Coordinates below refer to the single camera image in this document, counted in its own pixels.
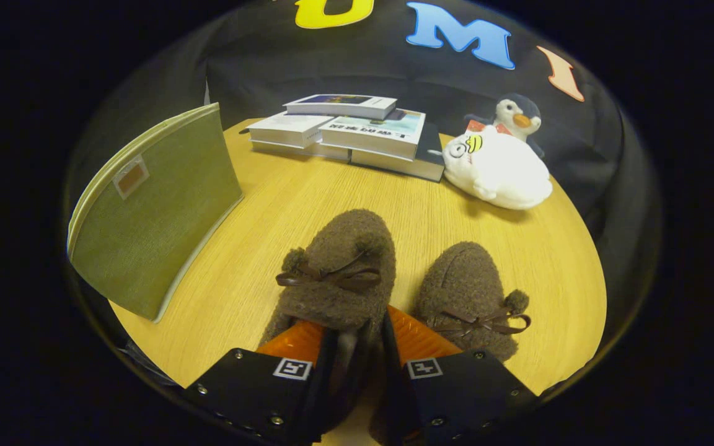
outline felt letter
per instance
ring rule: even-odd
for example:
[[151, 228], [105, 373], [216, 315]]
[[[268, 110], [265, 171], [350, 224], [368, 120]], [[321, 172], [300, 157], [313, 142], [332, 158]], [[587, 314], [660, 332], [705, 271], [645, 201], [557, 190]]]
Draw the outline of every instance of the felt letter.
[[575, 77], [572, 75], [572, 64], [566, 62], [563, 57], [553, 53], [553, 51], [542, 48], [539, 45], [536, 45], [536, 48], [544, 53], [547, 56], [547, 60], [550, 61], [550, 67], [553, 69], [553, 74], [550, 76], [550, 84], [580, 102], [586, 101], [583, 93], [578, 90], [578, 85], [575, 84]]
[[511, 36], [509, 31], [485, 20], [473, 20], [470, 25], [463, 26], [450, 12], [427, 3], [408, 2], [407, 6], [417, 12], [415, 33], [406, 38], [412, 45], [442, 47], [442, 40], [437, 38], [439, 28], [454, 50], [461, 53], [478, 39], [478, 48], [473, 50], [473, 56], [507, 70], [514, 69], [514, 63], [508, 58], [506, 38]]
[[351, 0], [351, 9], [342, 14], [324, 14], [327, 0], [299, 0], [294, 3], [297, 9], [297, 26], [300, 28], [318, 29], [333, 26], [351, 25], [371, 15], [374, 10], [374, 0]]

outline pom-pom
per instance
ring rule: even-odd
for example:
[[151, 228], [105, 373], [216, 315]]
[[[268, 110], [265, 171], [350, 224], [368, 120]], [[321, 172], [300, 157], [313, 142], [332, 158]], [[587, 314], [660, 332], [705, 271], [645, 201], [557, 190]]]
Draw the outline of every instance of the pom-pom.
[[387, 240], [378, 234], [361, 234], [355, 240], [355, 255], [380, 256], [387, 248]]
[[527, 294], [514, 290], [506, 296], [505, 307], [510, 308], [512, 314], [522, 314], [527, 308], [528, 302], [530, 302], [530, 297]]
[[283, 260], [283, 272], [292, 272], [297, 266], [302, 262], [308, 260], [307, 254], [305, 254], [305, 249], [294, 248], [291, 249], [288, 254], [286, 254], [286, 259]]

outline black background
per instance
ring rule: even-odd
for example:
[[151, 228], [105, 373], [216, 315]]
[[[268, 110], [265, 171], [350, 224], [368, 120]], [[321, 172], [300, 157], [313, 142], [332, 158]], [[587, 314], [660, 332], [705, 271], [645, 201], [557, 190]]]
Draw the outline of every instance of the black background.
[[[0, 443], [230, 444], [88, 327], [60, 273], [57, 225], [66, 157], [105, 94], [233, 6], [0, 3]], [[714, 443], [714, 2], [492, 6], [566, 48], [621, 99], [666, 197], [661, 267], [631, 332], [496, 441]]]

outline orange gripper pad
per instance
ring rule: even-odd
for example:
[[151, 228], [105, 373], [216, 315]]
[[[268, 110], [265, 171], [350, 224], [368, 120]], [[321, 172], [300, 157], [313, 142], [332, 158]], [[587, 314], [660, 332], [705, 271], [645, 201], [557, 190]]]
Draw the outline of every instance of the orange gripper pad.
[[412, 359], [440, 358], [462, 352], [461, 348], [448, 339], [398, 308], [388, 305], [387, 313], [393, 322], [400, 366], [404, 367], [404, 364]]
[[280, 358], [310, 361], [315, 366], [321, 349], [324, 328], [310, 321], [297, 321], [291, 328], [278, 334], [266, 344], [255, 350], [256, 353], [278, 356]]

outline book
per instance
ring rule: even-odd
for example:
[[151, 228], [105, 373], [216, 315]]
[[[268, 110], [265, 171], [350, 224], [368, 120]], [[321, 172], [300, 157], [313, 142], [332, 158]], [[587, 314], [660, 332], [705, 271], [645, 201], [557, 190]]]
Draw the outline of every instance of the book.
[[289, 114], [326, 114], [355, 118], [385, 119], [396, 99], [356, 94], [314, 94], [283, 104]]
[[94, 175], [68, 223], [68, 259], [102, 296], [157, 323], [242, 198], [219, 104], [190, 110], [137, 136]]
[[289, 115], [283, 112], [247, 125], [247, 129], [250, 131], [250, 141], [305, 149], [321, 139], [319, 128], [332, 119], [332, 116]]
[[415, 160], [426, 114], [411, 110], [399, 119], [376, 121], [340, 116], [321, 127], [321, 144]]
[[303, 156], [322, 156], [332, 158], [334, 160], [348, 160], [349, 149], [342, 147], [328, 147], [319, 143], [313, 143], [305, 149], [285, 144], [270, 144], [260, 141], [252, 141], [253, 152], [277, 153], [281, 155], [303, 155]]
[[422, 133], [420, 133], [415, 160], [407, 161], [379, 153], [353, 150], [349, 164], [393, 170], [393, 172], [424, 178], [436, 183], [442, 180], [445, 170], [443, 145], [439, 140], [439, 131], [436, 125], [430, 123], [425, 124]]

